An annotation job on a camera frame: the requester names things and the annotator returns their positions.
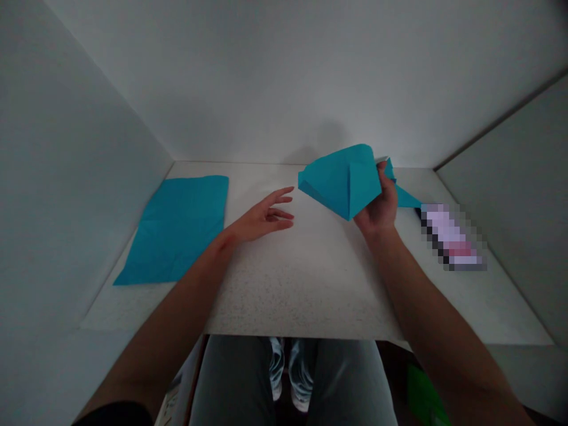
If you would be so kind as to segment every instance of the flat blue paper sheet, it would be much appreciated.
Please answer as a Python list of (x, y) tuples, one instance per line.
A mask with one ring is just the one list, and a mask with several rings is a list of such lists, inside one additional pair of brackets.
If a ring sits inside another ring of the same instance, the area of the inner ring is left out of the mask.
[[(396, 183), (391, 159), (385, 175)], [(351, 220), (380, 195), (373, 149), (364, 144), (321, 157), (298, 173), (298, 189), (345, 220)], [(398, 207), (421, 207), (422, 203), (396, 185)]]
[(162, 182), (114, 285), (178, 281), (223, 230), (228, 188), (226, 176)]

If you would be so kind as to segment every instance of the white wall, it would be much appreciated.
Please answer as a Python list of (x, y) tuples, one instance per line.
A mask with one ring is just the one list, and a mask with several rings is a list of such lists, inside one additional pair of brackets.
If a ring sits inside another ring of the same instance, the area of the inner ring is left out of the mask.
[(172, 160), (39, 0), (0, 12), (0, 424), (70, 424), (130, 333), (78, 330)]
[(558, 0), (46, 0), (176, 160), (433, 167), (568, 65)]
[(495, 347), (521, 402), (568, 422), (568, 77), (442, 167), (560, 347)]

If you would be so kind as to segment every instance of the desk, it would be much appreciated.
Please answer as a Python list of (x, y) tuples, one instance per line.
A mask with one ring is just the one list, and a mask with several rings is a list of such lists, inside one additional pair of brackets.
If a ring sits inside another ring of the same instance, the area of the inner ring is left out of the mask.
[[(225, 226), (271, 191), (298, 184), (303, 166), (176, 162), (167, 179), (230, 179)], [(455, 203), (430, 169), (395, 169), (398, 183), (423, 202)], [(284, 209), (290, 230), (238, 249), (206, 333), (403, 340), (387, 294), (355, 224), (299, 190)], [(396, 227), (432, 282), (486, 344), (553, 344), (501, 265), (488, 252), (487, 272), (447, 272), (428, 248), (413, 209)], [(113, 286), (132, 239), (81, 323), (92, 330), (136, 330), (173, 283)]]

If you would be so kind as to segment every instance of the right hand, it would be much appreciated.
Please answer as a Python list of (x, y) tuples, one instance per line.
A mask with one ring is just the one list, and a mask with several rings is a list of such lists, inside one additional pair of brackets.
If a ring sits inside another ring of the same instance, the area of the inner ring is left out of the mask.
[(395, 183), (385, 175), (386, 162), (377, 164), (382, 192), (353, 219), (365, 238), (395, 228), (398, 195)]

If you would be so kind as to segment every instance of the blurred phone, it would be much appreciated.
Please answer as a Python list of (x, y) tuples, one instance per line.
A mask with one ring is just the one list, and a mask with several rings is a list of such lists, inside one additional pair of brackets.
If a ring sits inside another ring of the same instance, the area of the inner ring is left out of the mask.
[(450, 271), (487, 270), (481, 236), (465, 227), (464, 213), (449, 204), (422, 204), (415, 209), (422, 222), (422, 233), (432, 244), (438, 261)]

